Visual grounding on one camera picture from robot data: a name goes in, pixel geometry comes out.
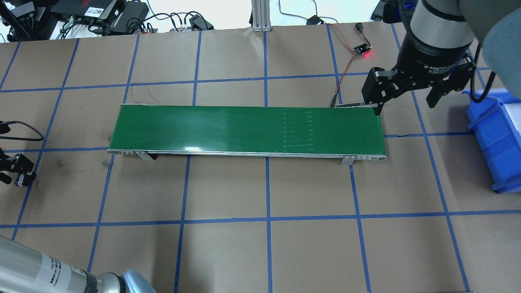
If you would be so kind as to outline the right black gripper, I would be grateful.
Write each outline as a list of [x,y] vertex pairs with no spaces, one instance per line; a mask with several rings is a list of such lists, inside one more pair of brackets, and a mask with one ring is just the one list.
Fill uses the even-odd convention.
[[403,84],[415,82],[432,84],[426,102],[429,108],[435,108],[441,97],[462,91],[475,73],[476,63],[468,47],[437,48],[406,33],[393,70],[370,69],[361,90],[363,102],[379,116],[385,103],[403,94]]

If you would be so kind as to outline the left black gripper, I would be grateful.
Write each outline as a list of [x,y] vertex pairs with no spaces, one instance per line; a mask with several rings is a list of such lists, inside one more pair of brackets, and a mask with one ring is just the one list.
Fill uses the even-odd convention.
[[28,187],[35,179],[37,174],[34,172],[34,163],[23,154],[9,156],[0,149],[0,181],[4,184],[12,182],[11,176],[4,171],[17,174],[15,186]]

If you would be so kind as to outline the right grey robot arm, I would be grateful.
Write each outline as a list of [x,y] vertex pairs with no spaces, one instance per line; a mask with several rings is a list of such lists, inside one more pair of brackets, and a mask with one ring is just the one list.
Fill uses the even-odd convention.
[[380,115],[385,103],[406,92],[430,89],[426,101],[474,88],[477,61],[490,68],[481,102],[496,77],[520,98],[519,0],[384,0],[381,20],[401,22],[406,30],[396,65],[389,71],[370,69],[361,94],[361,106]]

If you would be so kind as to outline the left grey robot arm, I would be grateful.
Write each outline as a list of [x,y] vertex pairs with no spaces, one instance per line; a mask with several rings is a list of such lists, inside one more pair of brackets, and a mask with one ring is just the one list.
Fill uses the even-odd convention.
[[94,275],[1,236],[2,293],[154,293],[140,273]]

